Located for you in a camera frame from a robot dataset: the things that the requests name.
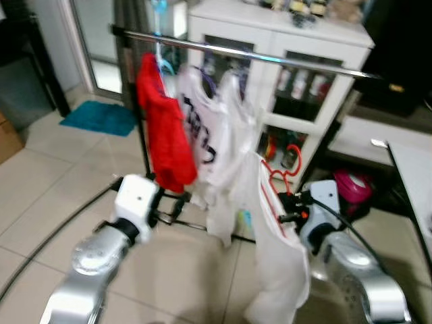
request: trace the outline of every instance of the red shirt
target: red shirt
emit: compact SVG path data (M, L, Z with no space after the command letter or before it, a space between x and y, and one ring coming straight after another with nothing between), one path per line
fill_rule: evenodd
M184 132L184 116L177 99L165 96L153 54L142 57L137 79L138 102L146 110L148 146L156 182L164 189L183 192L197 171Z

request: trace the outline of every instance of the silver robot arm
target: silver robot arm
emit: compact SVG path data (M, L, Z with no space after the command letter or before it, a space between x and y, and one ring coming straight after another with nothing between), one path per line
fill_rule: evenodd
M338 190L333 180L313 182L306 190L307 195L339 213ZM375 257L346 232L337 231L340 221L329 211L317 204L312 204L309 211L300 239L316 254L324 276L341 289L348 303L350 323L410 323L402 289Z
M79 243L72 268L51 295L40 324L98 323L105 292L120 263L135 244L150 240L149 213L158 187L139 175L127 175L115 199L113 222L104 222Z

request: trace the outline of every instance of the cardboard box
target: cardboard box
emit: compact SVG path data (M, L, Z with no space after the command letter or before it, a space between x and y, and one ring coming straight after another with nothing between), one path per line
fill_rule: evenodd
M23 148L21 138L12 124L0 113L0 163L15 155Z

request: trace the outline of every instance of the pink object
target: pink object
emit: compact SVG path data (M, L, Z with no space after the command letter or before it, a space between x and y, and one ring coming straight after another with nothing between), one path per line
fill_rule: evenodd
M337 170L333 175L337 191L349 203L363 203L372 196L372 188L366 176L353 174L346 170Z

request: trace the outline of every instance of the metal rail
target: metal rail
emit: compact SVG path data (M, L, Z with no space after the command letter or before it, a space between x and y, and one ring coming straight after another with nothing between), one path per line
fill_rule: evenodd
M341 74L345 76L351 76L357 79L376 79L380 80L381 76L375 74L364 73L362 71L345 69L334 65L313 63L309 61L303 61L301 59L286 59L283 57L276 57L270 55L263 55L254 52L241 51L238 49L231 49L229 47L206 45L196 42L190 42L188 40L180 40L176 38L169 38L164 36L156 36L153 34L145 34L141 32L132 32L124 28L120 28L116 25L111 25L111 31L116 36L123 36L127 38L133 38L140 41L151 42L151 43L162 43L165 45L173 45L176 47L183 47L187 49L196 49L198 51L213 52L217 54L224 54L230 57L236 57L239 59L255 59L258 61L264 61L274 63L283 66L289 66L293 68L313 70L317 72L327 72L332 74Z

